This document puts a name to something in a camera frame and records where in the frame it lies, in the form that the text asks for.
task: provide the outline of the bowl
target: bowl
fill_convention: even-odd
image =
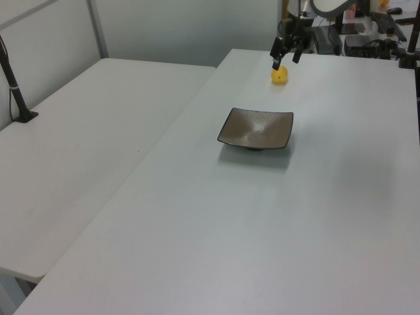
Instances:
[[[249,150],[285,148],[293,126],[293,113],[259,112],[232,108],[217,140]]]

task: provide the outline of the table surface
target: table surface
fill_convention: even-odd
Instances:
[[[104,59],[0,132],[0,272],[38,282],[214,68]]]
[[[231,51],[16,315],[416,314],[414,73],[291,57]],[[217,142],[232,107],[294,112],[287,148]]]

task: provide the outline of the black stand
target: black stand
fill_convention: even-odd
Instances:
[[[19,85],[16,82],[16,78],[14,77],[11,64],[9,63],[9,57],[6,53],[6,47],[2,44],[3,40],[1,40],[0,37],[0,64],[3,68],[3,71],[5,73],[7,82],[9,82],[9,87],[12,90],[13,97],[16,100],[16,104],[19,108],[19,117],[15,119],[15,121],[19,123],[27,123],[36,116],[38,116],[38,113],[31,112],[28,110],[28,107],[26,107],[24,98],[22,96],[22,93],[20,92]]]
[[[415,51],[417,40],[419,39],[420,31],[420,3],[417,8],[417,14],[415,15],[413,31],[409,39],[408,49],[398,49],[400,53],[399,67],[404,69],[416,69],[417,61],[420,60],[420,52]]]

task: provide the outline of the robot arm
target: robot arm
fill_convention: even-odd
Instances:
[[[314,12],[322,18],[332,18],[346,11],[357,0],[309,0]]]
[[[339,15],[347,10],[358,0],[291,0],[287,7],[296,26],[290,34],[284,34],[274,40],[270,56],[273,57],[273,69],[278,70],[282,58],[291,49],[296,49],[293,61],[299,62],[304,49],[308,45],[305,36],[296,36],[295,30],[299,29],[299,22],[302,20],[313,20],[317,15],[329,18]]]

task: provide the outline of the electronic equipment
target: electronic equipment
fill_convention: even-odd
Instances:
[[[391,15],[385,13],[371,12],[370,16],[372,21],[378,24],[378,32],[381,34],[386,34],[389,28],[394,28],[394,34],[398,36],[400,41],[407,41],[406,36],[400,29],[400,27],[395,23]]]
[[[411,25],[414,24],[415,18],[399,18],[395,20],[398,25]]]
[[[333,26],[312,28],[318,54],[341,54],[343,42]]]

